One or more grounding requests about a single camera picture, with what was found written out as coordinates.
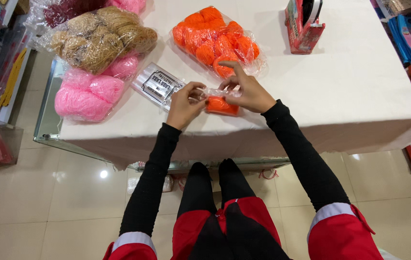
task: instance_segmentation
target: reflective stripe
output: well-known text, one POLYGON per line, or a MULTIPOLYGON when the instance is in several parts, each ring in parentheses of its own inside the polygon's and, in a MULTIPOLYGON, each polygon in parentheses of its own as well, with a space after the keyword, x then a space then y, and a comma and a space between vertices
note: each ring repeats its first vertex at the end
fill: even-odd
POLYGON ((140 243, 149 246, 152 251, 157 255, 154 244, 152 243, 151 238, 143 232, 127 232, 123 233, 113 245, 113 252, 120 246, 132 243, 140 243))
POLYGON ((328 217, 337 216, 337 215, 341 215, 341 214, 349 214, 349 215, 356 216, 353 213, 352 208, 350 207, 350 205, 347 204, 347 203, 336 202, 336 203, 328 204, 328 205, 324 206, 323 208, 321 208, 320 210, 318 210, 317 214, 313 218, 312 225, 310 226, 310 230, 308 231, 307 244, 308 244, 308 238, 310 237, 310 232, 312 231, 312 228, 318 222, 320 222, 323 219, 326 219, 328 217))

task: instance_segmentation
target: yellow item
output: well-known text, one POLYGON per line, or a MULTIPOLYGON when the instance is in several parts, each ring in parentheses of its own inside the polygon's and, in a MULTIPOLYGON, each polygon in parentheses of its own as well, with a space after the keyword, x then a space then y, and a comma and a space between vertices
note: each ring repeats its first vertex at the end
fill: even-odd
POLYGON ((24 56, 26 55, 27 48, 24 48, 21 53, 19 54, 18 58, 13 64, 11 68, 11 73, 8 77, 8 82, 6 83, 5 92, 0 97, 0 108, 1 106, 9 105, 9 101, 11 100, 11 96, 14 91, 14 86, 16 85, 16 81, 18 80, 19 71, 21 70, 22 62, 24 61, 24 56))

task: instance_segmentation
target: hand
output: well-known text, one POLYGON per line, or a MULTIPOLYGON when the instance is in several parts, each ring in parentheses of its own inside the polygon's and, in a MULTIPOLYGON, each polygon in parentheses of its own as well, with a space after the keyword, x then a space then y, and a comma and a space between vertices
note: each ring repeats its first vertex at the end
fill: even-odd
POLYGON ((225 96, 229 104, 237 104, 254 113, 265 113, 276 100, 253 77, 248 76, 238 62, 219 62, 219 65, 234 69, 236 76, 231 76, 220 84, 220 90, 233 90, 240 86, 241 97, 225 96))
POLYGON ((184 88, 174 93, 166 124, 178 130, 189 125, 200 114, 201 110, 206 107, 206 100, 198 101, 199 96, 203 93, 198 88, 205 87, 202 83, 190 82, 184 88))

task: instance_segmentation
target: red tape dispenser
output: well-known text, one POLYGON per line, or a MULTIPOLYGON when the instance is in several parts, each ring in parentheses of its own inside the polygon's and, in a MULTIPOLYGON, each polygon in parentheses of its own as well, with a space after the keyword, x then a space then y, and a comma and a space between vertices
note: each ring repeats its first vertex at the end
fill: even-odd
POLYGON ((226 103, 225 96, 240 97, 241 93, 239 91, 226 91, 214 88, 206 88, 203 91, 204 95, 202 98, 207 98, 209 101, 205 108, 206 112, 237 117, 239 106, 226 103))
POLYGON ((326 24, 319 24, 323 0, 290 0, 286 7, 285 25, 293 54, 310 54, 326 24))

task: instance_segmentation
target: tiled floor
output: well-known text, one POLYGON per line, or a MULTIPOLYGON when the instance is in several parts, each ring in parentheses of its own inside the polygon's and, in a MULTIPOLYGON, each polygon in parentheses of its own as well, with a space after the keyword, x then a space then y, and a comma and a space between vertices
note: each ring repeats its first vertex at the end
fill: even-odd
MULTIPOLYGON (((100 260, 117 238, 130 198, 127 179, 140 174, 32 141, 46 77, 41 68, 32 71, 17 118, 25 129, 20 158, 0 170, 0 259, 100 260)), ((411 175, 402 152, 322 157, 376 231, 377 246, 411 260, 411 175)), ((268 206, 283 249, 292 259, 308 259, 306 235, 315 212, 292 166, 278 175, 246 178, 268 206)), ((178 186, 162 195, 153 233, 160 260, 172 255, 181 196, 178 186)))

